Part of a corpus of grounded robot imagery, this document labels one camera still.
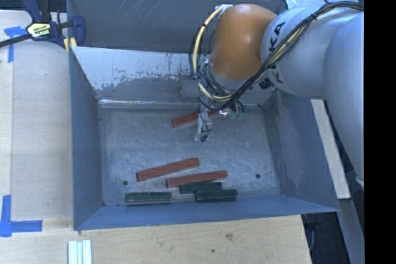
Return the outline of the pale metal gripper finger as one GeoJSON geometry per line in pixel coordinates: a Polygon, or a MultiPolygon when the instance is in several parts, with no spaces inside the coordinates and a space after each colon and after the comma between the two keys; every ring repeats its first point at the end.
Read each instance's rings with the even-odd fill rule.
{"type": "Polygon", "coordinates": [[[202,116],[202,135],[208,137],[209,133],[212,131],[213,122],[206,115],[202,116]]]}
{"type": "Polygon", "coordinates": [[[200,141],[200,142],[204,142],[205,141],[205,131],[204,131],[204,127],[205,127],[205,122],[202,119],[202,116],[199,114],[197,117],[197,132],[194,136],[194,140],[196,142],[200,141]]]}

